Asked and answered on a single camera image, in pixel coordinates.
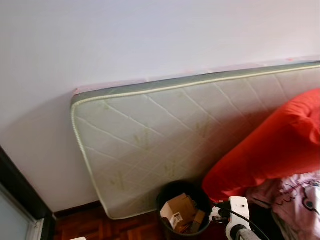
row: pink bedding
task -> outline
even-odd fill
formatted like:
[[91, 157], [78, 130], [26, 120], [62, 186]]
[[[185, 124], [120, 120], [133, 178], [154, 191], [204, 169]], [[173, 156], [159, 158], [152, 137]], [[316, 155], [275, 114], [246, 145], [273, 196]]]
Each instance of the pink bedding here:
[[320, 170], [267, 180], [246, 192], [250, 203], [272, 211], [286, 240], [320, 239]]

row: mattress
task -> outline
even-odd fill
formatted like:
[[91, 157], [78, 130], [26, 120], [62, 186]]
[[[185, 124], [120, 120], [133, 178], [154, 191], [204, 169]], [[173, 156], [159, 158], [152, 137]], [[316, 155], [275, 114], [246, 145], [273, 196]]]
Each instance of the mattress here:
[[320, 87], [319, 62], [189, 76], [77, 94], [71, 119], [111, 219], [154, 211], [160, 188], [201, 180], [294, 96]]

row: baseboard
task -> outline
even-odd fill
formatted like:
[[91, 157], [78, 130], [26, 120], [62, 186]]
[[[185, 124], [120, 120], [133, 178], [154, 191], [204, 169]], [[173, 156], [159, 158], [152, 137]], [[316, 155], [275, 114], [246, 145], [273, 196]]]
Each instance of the baseboard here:
[[65, 218], [67, 216], [73, 215], [73, 214], [77, 214], [77, 213], [81, 213], [81, 212], [85, 212], [88, 210], [92, 210], [92, 209], [96, 209], [101, 207], [101, 202], [100, 201], [94, 201], [85, 205], [81, 205], [81, 206], [76, 206], [73, 208], [69, 208], [66, 210], [62, 210], [62, 211], [57, 211], [54, 213], [54, 216], [57, 219], [61, 219], [61, 218]]

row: quilted mattress fabric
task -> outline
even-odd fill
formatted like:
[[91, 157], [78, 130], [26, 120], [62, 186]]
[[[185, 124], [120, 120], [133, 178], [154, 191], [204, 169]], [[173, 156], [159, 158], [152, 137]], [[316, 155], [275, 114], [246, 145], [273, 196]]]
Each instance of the quilted mattress fabric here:
[[319, 67], [222, 72], [75, 95], [74, 132], [108, 216], [153, 211], [164, 184], [201, 180], [274, 109], [320, 87]]

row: white wall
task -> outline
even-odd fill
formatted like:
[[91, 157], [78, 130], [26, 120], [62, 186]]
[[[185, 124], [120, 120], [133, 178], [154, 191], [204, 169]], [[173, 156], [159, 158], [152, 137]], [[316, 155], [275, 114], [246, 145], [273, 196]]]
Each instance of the white wall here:
[[75, 88], [319, 55], [319, 9], [318, 0], [2, 0], [0, 144], [53, 211], [96, 201], [70, 123]]

